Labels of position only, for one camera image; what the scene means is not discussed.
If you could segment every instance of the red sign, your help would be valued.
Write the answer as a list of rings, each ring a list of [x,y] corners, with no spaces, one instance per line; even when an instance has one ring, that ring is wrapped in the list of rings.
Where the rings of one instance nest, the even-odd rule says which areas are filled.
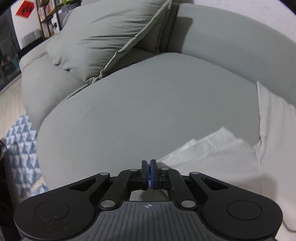
[[[34,9],[34,3],[24,1],[15,15],[28,18]]]

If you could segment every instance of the white fabric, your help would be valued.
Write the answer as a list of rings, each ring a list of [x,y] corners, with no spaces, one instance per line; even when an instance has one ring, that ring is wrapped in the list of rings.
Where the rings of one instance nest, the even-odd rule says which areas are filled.
[[[267,196],[281,207],[279,241],[296,240],[296,108],[259,82],[260,142],[251,147],[222,127],[158,160],[182,175],[198,171]]]

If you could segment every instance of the sofa backrest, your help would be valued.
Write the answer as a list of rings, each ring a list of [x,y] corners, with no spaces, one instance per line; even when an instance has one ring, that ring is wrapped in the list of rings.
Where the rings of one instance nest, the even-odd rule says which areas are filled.
[[[296,105],[296,43],[251,18],[180,4],[168,52],[219,65]]]

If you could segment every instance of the gray throw pillow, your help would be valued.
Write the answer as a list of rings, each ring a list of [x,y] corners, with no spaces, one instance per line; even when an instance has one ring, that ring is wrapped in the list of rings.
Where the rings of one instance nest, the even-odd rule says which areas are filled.
[[[92,84],[149,32],[170,4],[170,0],[101,0],[77,7],[46,51],[53,64]]]

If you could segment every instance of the gray ribbed plate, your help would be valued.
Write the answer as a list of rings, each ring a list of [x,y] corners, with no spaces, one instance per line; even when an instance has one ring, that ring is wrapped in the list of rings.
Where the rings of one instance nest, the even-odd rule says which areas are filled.
[[[89,229],[68,239],[68,241],[225,240],[210,232],[195,212],[180,210],[170,201],[123,202],[116,210],[101,212]]]

